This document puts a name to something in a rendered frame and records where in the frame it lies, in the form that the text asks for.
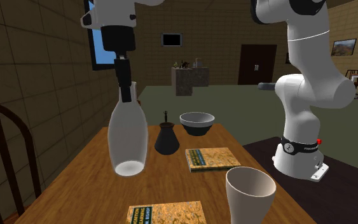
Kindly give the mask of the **black coffee pot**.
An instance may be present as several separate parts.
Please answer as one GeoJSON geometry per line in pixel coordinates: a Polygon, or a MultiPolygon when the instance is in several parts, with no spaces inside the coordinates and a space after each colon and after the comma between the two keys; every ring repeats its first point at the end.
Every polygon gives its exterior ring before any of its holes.
{"type": "Polygon", "coordinates": [[[168,122],[167,111],[164,111],[164,122],[159,124],[160,132],[156,139],[155,150],[162,155],[172,155],[180,147],[179,141],[174,133],[174,123],[168,122]]]}

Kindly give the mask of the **white cup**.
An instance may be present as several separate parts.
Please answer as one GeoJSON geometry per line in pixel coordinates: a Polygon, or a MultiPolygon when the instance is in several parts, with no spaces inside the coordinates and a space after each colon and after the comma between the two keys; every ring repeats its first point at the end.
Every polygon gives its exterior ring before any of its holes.
{"type": "Polygon", "coordinates": [[[252,167],[234,167],[225,180],[230,223],[261,224],[275,197],[275,181],[252,167]]]}

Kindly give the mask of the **window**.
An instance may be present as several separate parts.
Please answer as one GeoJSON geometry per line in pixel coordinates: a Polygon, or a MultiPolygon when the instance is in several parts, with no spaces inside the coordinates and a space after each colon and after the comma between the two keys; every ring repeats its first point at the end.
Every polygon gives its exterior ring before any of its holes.
{"type": "Polygon", "coordinates": [[[92,69],[94,71],[114,69],[116,52],[105,51],[100,28],[107,25],[133,27],[130,19],[134,5],[129,0],[84,0],[85,14],[81,26],[87,29],[90,39],[92,69]]]}

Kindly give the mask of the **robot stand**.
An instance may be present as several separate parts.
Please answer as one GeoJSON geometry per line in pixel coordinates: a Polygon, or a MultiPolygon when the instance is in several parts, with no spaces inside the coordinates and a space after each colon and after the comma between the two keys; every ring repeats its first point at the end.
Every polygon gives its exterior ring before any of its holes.
{"type": "Polygon", "coordinates": [[[317,224],[358,224],[358,168],[324,157],[329,170],[319,182],[295,179],[273,166],[279,137],[244,148],[317,224]]]}

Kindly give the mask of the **stone cabinet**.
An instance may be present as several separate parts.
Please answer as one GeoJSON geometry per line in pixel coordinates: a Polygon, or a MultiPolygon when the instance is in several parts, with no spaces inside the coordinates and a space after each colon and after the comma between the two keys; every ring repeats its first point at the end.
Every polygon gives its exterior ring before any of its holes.
{"type": "Polygon", "coordinates": [[[201,58],[196,58],[190,67],[189,62],[174,62],[171,67],[171,83],[176,96],[192,96],[193,87],[209,86],[209,68],[203,66],[201,58]]]}

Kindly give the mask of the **wooden table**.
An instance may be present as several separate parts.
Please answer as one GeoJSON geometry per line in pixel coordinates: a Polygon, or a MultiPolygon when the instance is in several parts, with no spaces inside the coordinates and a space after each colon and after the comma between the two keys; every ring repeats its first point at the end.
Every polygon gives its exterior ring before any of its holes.
{"type": "Polygon", "coordinates": [[[169,156],[154,149],[159,131],[148,129],[144,170],[122,177],[111,165],[107,129],[101,129],[15,224],[125,224],[130,206],[186,201],[201,202],[207,224],[229,224],[225,172],[191,172],[185,151],[227,147],[242,166],[259,163],[219,123],[201,137],[175,126],[180,147],[169,156]]]}

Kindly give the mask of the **black wall picture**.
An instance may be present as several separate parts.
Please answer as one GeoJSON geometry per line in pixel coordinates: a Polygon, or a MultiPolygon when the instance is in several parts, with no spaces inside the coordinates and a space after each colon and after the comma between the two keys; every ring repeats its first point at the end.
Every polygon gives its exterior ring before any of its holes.
{"type": "Polygon", "coordinates": [[[161,46],[164,47],[182,46],[182,33],[161,33],[161,46]]]}

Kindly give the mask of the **dark door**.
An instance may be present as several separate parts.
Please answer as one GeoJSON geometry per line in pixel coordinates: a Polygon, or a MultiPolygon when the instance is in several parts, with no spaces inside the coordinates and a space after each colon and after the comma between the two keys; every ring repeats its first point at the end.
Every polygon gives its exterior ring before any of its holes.
{"type": "Polygon", "coordinates": [[[261,82],[272,82],[276,51],[276,45],[242,45],[238,84],[257,85],[261,82]]]}

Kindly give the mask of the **yellow book with green label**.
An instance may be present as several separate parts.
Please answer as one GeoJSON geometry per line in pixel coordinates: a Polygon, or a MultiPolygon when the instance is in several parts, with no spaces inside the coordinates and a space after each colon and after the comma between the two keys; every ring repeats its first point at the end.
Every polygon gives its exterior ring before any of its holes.
{"type": "Polygon", "coordinates": [[[130,206],[125,224],[207,224],[200,201],[130,206]]]}
{"type": "Polygon", "coordinates": [[[190,172],[220,171],[241,166],[227,147],[186,149],[185,155],[190,172]]]}

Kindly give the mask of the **clear glass bottle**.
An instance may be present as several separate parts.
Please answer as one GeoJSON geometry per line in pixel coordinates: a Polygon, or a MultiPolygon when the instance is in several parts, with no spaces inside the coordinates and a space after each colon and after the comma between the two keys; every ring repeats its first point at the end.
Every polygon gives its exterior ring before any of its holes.
{"type": "Polygon", "coordinates": [[[109,155],[115,173],[134,176],[145,166],[148,152],[148,123],[137,101],[137,83],[130,86],[131,101],[119,98],[108,127],[109,155]]]}

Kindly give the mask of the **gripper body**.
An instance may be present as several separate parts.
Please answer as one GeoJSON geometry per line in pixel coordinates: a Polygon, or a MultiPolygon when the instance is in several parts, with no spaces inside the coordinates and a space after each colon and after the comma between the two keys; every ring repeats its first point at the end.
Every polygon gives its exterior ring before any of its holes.
{"type": "Polygon", "coordinates": [[[135,50],[134,28],[124,25],[107,25],[100,28],[105,51],[127,52],[135,50]]]}

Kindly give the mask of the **landscape wall picture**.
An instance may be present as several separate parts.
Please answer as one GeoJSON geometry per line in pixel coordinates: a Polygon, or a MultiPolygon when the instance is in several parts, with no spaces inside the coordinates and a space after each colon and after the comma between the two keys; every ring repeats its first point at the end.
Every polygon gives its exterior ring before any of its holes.
{"type": "Polygon", "coordinates": [[[357,39],[339,40],[333,43],[331,56],[351,56],[354,53],[354,48],[357,39]]]}

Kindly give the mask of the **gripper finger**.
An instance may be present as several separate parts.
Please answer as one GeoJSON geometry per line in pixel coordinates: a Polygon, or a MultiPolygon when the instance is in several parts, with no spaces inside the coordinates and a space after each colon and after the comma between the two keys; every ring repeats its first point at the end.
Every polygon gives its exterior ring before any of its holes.
{"type": "Polygon", "coordinates": [[[116,52],[116,58],[114,60],[114,66],[116,70],[116,77],[120,87],[122,102],[131,102],[131,70],[130,61],[127,58],[126,51],[116,52]]]}

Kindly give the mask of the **dark bowl with white inside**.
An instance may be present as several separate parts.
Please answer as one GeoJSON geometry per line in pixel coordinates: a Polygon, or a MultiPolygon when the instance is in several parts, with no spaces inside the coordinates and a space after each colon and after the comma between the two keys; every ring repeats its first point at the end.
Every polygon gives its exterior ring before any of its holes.
{"type": "Polygon", "coordinates": [[[214,124],[215,117],[209,113],[188,112],[179,117],[186,132],[191,136],[203,136],[214,124]]]}

